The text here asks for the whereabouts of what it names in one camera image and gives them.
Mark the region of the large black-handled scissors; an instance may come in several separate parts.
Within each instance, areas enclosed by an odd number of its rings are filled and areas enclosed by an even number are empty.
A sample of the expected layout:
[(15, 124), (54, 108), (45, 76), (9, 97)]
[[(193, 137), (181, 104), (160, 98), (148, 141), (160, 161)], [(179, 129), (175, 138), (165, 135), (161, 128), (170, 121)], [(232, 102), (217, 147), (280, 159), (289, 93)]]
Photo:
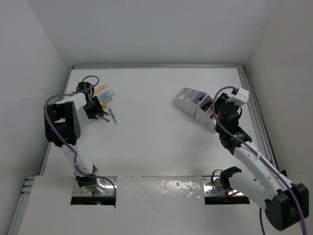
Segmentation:
[(201, 109), (202, 109), (204, 112), (206, 112), (206, 111), (211, 107), (211, 105), (212, 105), (212, 101), (208, 101), (207, 103), (205, 103), (205, 104), (201, 107)]

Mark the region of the white worn eraser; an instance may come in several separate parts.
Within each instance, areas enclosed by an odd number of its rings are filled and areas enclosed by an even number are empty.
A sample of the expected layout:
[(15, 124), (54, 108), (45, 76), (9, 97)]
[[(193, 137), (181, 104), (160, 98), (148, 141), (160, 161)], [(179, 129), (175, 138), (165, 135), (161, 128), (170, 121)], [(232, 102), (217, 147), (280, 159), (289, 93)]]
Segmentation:
[(105, 99), (103, 102), (104, 102), (105, 104), (107, 104), (107, 103), (109, 103), (109, 102), (111, 102), (111, 101), (112, 101), (112, 97), (109, 97), (109, 98)]

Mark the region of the light blue pen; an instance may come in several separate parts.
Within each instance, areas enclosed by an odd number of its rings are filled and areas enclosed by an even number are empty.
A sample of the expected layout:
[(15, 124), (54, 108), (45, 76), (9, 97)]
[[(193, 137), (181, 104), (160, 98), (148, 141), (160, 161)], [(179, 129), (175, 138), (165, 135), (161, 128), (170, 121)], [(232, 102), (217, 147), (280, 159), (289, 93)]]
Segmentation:
[(115, 117), (115, 115), (114, 115), (112, 109), (109, 108), (108, 110), (109, 110), (109, 113), (110, 113), (110, 115), (111, 115), (111, 117), (112, 117), (112, 119), (113, 119), (114, 124), (117, 125), (118, 123), (117, 123), (116, 117)]

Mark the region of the pink thin highlighter pen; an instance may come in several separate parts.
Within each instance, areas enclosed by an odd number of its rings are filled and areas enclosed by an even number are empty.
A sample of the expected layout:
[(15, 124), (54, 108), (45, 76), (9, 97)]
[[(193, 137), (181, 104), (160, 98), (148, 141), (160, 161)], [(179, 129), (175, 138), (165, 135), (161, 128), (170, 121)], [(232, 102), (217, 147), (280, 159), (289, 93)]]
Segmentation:
[(206, 114), (208, 115), (210, 119), (214, 117), (212, 106), (206, 111)]

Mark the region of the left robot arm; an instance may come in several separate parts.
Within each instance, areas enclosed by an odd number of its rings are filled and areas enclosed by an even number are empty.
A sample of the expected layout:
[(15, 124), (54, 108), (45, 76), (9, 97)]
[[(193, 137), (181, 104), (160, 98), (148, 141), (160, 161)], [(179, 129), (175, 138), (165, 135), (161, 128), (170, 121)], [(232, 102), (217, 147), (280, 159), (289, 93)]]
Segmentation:
[(80, 188), (94, 191), (99, 183), (96, 179), (97, 168), (79, 150), (81, 137), (79, 119), (84, 121), (105, 116), (94, 86), (86, 81), (78, 83), (76, 92), (67, 99), (44, 105), (45, 136), (49, 142), (59, 147), (74, 169), (75, 180)]

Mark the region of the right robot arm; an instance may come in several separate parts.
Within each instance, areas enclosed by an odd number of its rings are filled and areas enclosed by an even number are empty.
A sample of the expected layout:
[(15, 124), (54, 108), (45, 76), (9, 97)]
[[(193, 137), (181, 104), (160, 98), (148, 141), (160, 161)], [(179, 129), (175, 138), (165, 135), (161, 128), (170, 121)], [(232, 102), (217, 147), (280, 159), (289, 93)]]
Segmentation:
[(249, 99), (248, 91), (234, 89), (233, 97), (222, 91), (213, 98), (215, 130), (222, 146), (241, 161), (252, 176), (236, 167), (223, 170), (220, 182), (224, 189), (235, 189), (257, 204), (270, 224), (283, 231), (300, 223), (302, 233), (308, 233), (305, 219), (309, 216), (309, 190), (303, 184), (295, 184), (278, 171), (262, 155), (252, 138), (239, 126), (242, 106)]

